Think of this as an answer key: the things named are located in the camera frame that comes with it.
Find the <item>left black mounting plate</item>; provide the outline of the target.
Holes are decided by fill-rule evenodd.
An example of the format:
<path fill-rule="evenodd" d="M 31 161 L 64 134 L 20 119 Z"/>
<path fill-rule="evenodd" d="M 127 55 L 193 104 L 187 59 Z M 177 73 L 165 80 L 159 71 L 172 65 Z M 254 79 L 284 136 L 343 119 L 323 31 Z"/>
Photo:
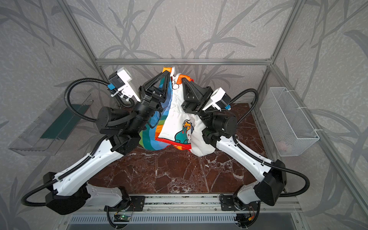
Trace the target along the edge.
<path fill-rule="evenodd" d="M 134 195 L 130 197 L 130 202 L 122 209 L 124 212 L 142 212 L 145 204 L 145 196 Z"/>

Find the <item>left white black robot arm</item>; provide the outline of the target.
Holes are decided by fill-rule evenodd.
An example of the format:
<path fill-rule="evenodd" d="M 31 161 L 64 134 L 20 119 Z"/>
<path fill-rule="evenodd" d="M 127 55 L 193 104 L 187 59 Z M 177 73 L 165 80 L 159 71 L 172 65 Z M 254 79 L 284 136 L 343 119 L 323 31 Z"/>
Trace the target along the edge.
<path fill-rule="evenodd" d="M 127 99 L 133 109 L 100 109 L 95 124 L 103 137 L 91 152 L 62 172 L 49 172 L 44 176 L 44 185 L 49 190 L 45 197 L 47 208 L 66 215 L 85 206 L 105 206 L 117 210 L 130 206 L 130 197 L 124 188 L 97 187 L 90 185 L 89 180 L 139 145 L 140 132 L 150 124 L 153 115 L 163 111 L 171 77 L 169 71 L 163 71 L 138 90 L 130 81 L 129 73 L 121 69 L 105 82 L 112 96 Z"/>

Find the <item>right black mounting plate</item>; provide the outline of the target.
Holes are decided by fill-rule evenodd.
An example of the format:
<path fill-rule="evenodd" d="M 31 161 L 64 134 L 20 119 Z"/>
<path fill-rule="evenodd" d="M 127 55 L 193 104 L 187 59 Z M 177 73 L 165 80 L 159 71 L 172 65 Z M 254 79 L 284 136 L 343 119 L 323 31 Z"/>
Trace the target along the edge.
<path fill-rule="evenodd" d="M 238 197 L 234 195 L 220 194 L 218 196 L 222 211 L 259 211 L 260 202 L 254 201 L 249 204 L 243 203 Z"/>

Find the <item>colourful rainbow kids jacket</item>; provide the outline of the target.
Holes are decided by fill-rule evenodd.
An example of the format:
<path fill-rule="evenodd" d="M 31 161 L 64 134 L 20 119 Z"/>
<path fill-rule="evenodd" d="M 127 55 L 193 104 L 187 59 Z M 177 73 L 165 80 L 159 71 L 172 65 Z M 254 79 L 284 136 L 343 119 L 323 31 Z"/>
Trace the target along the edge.
<path fill-rule="evenodd" d="M 202 157 L 212 154 L 215 147 L 206 144 L 202 137 L 205 125 L 194 114 L 187 114 L 182 108 L 184 88 L 182 79 L 192 81 L 189 76 L 175 73 L 175 68 L 163 68 L 170 73 L 171 83 L 168 97 L 162 103 L 163 112 L 155 112 L 150 118 L 146 129 L 140 132 L 139 145 L 146 150 L 162 150 L 174 146 L 179 150 L 188 150 L 195 156 Z"/>

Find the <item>left green circuit board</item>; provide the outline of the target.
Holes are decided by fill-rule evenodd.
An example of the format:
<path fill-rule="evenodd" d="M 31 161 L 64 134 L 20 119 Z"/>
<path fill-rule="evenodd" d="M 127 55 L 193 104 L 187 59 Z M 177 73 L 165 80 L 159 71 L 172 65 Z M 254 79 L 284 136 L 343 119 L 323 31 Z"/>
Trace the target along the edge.
<path fill-rule="evenodd" d="M 130 222 L 131 215 L 127 214 L 115 214 L 114 215 L 114 222 Z"/>

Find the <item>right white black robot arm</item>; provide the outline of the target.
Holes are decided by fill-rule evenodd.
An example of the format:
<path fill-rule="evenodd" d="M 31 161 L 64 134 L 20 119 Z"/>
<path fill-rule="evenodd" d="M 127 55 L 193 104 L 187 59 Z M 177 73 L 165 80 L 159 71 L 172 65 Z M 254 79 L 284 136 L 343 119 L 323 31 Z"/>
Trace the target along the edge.
<path fill-rule="evenodd" d="M 204 124 L 203 141 L 227 153 L 256 179 L 256 182 L 242 186 L 234 193 L 235 206 L 242 209 L 256 201 L 274 206 L 287 182 L 286 173 L 281 170 L 284 164 L 281 161 L 272 162 L 234 137 L 237 118 L 233 114 L 221 113 L 221 110 L 229 107 L 231 101 L 222 88 L 203 88 L 186 78 L 182 79 L 182 86 L 182 108 L 189 114 L 197 115 Z"/>

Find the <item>pink object in basket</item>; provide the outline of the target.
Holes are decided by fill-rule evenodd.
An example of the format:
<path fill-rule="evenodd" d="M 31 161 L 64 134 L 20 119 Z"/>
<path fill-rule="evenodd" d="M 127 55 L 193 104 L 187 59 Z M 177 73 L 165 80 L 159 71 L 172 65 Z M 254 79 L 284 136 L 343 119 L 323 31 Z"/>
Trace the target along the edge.
<path fill-rule="evenodd" d="M 279 151 L 282 151 L 282 152 L 289 152 L 290 151 L 290 146 L 285 141 L 278 142 L 277 147 L 278 147 Z"/>

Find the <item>clear plastic wall tray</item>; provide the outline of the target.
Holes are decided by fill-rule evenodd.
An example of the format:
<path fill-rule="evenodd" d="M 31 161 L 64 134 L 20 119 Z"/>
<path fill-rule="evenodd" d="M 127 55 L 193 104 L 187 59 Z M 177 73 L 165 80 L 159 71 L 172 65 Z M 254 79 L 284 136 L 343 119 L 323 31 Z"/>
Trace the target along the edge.
<path fill-rule="evenodd" d="M 80 120 L 65 105 L 64 95 L 60 95 L 9 149 L 22 156 L 54 156 Z"/>

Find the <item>black mounting plate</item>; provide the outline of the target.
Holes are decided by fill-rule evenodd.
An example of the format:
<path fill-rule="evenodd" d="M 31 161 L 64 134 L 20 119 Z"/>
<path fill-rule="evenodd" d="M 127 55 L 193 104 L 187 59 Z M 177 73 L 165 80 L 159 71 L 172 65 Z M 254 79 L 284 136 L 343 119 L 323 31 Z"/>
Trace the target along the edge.
<path fill-rule="evenodd" d="M 260 202 L 254 201 L 249 204 L 243 203 L 238 197 L 234 195 L 220 194 L 218 196 L 222 211 L 259 211 Z"/>
<path fill-rule="evenodd" d="M 134 195 L 130 197 L 130 202 L 122 209 L 124 212 L 142 212 L 145 204 L 145 196 Z"/>

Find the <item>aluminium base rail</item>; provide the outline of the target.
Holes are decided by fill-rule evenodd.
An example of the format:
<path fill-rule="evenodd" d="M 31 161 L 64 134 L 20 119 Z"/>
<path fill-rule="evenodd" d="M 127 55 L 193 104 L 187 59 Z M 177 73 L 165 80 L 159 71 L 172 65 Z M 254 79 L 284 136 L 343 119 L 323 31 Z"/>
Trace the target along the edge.
<path fill-rule="evenodd" d="M 145 204 L 142 212 L 133 214 L 189 214 L 222 213 L 219 195 L 207 194 L 144 194 Z M 274 206 L 260 202 L 261 213 L 302 213 L 296 197 L 280 197 Z"/>

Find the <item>aluminium frame of enclosure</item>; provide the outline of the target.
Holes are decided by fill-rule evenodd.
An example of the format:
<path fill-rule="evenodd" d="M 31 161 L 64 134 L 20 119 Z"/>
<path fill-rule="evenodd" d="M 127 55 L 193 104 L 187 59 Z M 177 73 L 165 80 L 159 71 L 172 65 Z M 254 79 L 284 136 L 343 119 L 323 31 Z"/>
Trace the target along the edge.
<path fill-rule="evenodd" d="M 290 16 L 286 22 L 286 25 L 281 33 L 280 39 L 276 45 L 275 51 L 271 55 L 270 58 L 266 59 L 98 59 L 95 57 L 91 46 L 88 44 L 88 41 L 85 35 L 82 32 L 76 18 L 73 15 L 73 12 L 68 5 L 67 1 L 57 1 L 58 7 L 62 14 L 66 17 L 69 25 L 74 31 L 78 41 L 81 43 L 83 49 L 86 51 L 89 60 L 92 62 L 93 68 L 97 71 L 99 76 L 105 77 L 105 73 L 102 69 L 102 66 L 109 65 L 140 65 L 140 66 L 148 66 L 148 65 L 211 65 L 211 66 L 220 66 L 220 65 L 230 65 L 230 66 L 266 66 L 266 72 L 260 82 L 258 87 L 261 90 L 270 73 L 273 73 L 277 78 L 278 82 L 281 83 L 284 87 L 289 90 L 292 90 L 293 87 L 289 83 L 289 81 L 285 78 L 284 74 L 281 72 L 279 67 L 276 64 L 276 60 L 279 57 L 281 50 L 291 34 L 293 27 L 295 26 L 302 9 L 305 5 L 305 1 L 294 1 Z M 330 161 L 331 165 L 335 168 L 336 172 L 345 183 L 346 188 L 351 193 L 354 200 L 360 206 L 364 213 L 368 212 L 368 191 L 357 178 L 353 170 L 349 167 L 348 163 L 343 159 L 340 153 L 338 153 L 336 147 L 333 142 L 328 137 L 325 130 L 322 129 L 322 126 L 317 122 L 317 120 L 312 115 L 311 111 L 307 108 L 303 109 L 306 118 L 310 121 L 312 127 L 317 129 L 317 133 L 319 134 L 319 145 L 326 157 Z"/>

